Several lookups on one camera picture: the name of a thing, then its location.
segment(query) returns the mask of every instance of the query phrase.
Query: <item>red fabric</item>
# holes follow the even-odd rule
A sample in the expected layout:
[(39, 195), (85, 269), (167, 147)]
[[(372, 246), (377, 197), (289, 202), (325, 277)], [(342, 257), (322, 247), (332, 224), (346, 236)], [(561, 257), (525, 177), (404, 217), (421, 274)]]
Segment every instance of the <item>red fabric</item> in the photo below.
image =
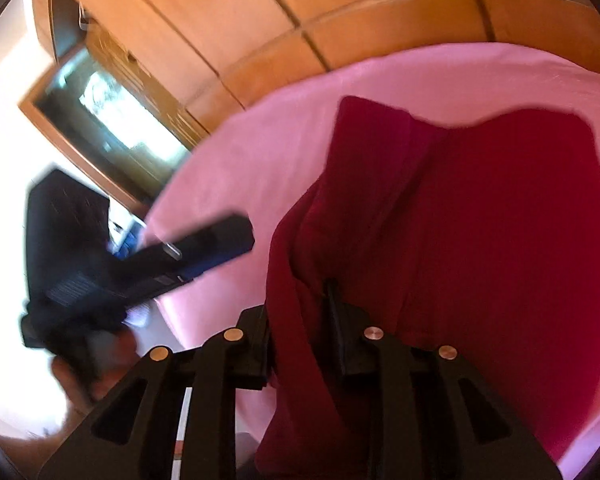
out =
[(322, 286), (405, 343), (451, 344), (559, 458), (600, 375), (600, 167), (578, 117), (519, 110), (446, 129), (348, 97), (322, 176), (280, 222), (267, 310), (272, 476), (358, 478), (368, 405), (318, 362)]

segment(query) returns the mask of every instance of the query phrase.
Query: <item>white wall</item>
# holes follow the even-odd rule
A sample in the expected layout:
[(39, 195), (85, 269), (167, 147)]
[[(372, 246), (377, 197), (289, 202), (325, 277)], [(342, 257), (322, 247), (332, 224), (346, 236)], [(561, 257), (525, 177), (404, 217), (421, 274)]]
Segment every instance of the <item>white wall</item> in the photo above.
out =
[(0, 433), (53, 431), (65, 400), (45, 351), (24, 348), (18, 320), (26, 301), (24, 219), (27, 189), (51, 164), (88, 179), (18, 109), (51, 57), (27, 28), (25, 4), (12, 0), (0, 17)]

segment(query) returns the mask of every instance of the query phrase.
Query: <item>pink bedsheet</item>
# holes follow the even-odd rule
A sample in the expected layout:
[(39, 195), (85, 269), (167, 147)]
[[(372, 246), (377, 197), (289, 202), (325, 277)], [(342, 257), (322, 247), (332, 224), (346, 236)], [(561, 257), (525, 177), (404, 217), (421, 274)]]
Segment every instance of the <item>pink bedsheet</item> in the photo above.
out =
[[(357, 95), (434, 123), (475, 123), (505, 110), (575, 111), (592, 125), (600, 155), (600, 75), (545, 52), (510, 44), (430, 46), (371, 59), (281, 89), (230, 118), (195, 150), (147, 218), (147, 237), (171, 240), (227, 210), (245, 211), (256, 245), (248, 256), (161, 298), (186, 347), (231, 326), (264, 301), (267, 255), (284, 213), (322, 171), (338, 102)], [(261, 438), (271, 391), (240, 392), (238, 414)], [(573, 479), (600, 445), (600, 384), (589, 419), (560, 459)]]

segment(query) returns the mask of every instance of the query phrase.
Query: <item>black metal bracket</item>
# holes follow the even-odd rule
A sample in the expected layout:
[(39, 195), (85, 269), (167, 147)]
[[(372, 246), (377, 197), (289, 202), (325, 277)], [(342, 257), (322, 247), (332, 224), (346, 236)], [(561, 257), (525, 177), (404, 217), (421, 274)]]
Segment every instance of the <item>black metal bracket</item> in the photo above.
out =
[(379, 386), (369, 480), (560, 480), (533, 434), (452, 346), (408, 347), (326, 285), (345, 386)]
[(180, 411), (192, 387), (181, 478), (235, 478), (235, 389), (267, 383), (264, 306), (200, 348), (152, 349), (48, 460), (40, 480), (167, 480)]
[[(326, 286), (334, 360), (346, 388), (374, 392), (369, 480), (560, 480), (534, 436), (452, 346), (423, 351), (373, 326)], [(200, 348), (156, 347), (96, 405), (40, 480), (167, 480), (192, 387), (180, 478), (235, 480), (235, 389), (271, 366), (264, 306)]]

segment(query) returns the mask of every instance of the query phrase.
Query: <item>metal screw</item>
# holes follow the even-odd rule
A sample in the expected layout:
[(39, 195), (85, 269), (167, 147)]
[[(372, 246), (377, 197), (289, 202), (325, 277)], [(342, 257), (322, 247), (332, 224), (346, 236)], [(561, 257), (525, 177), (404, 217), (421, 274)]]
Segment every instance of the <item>metal screw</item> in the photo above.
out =
[(227, 341), (240, 341), (244, 337), (244, 332), (239, 328), (230, 328), (224, 331), (224, 339)]
[(179, 248), (177, 248), (175, 245), (173, 245), (173, 244), (164, 244), (162, 246), (162, 248), (163, 248), (164, 252), (167, 253), (174, 260), (181, 260), (182, 259), (182, 252), (180, 252)]
[(169, 349), (166, 346), (157, 346), (149, 353), (149, 357), (153, 361), (164, 361), (169, 357)]
[(438, 354), (447, 361), (453, 361), (456, 357), (458, 357), (458, 350), (450, 345), (444, 345), (438, 349)]
[(369, 326), (365, 328), (365, 337), (371, 341), (378, 341), (384, 337), (384, 331), (377, 326)]

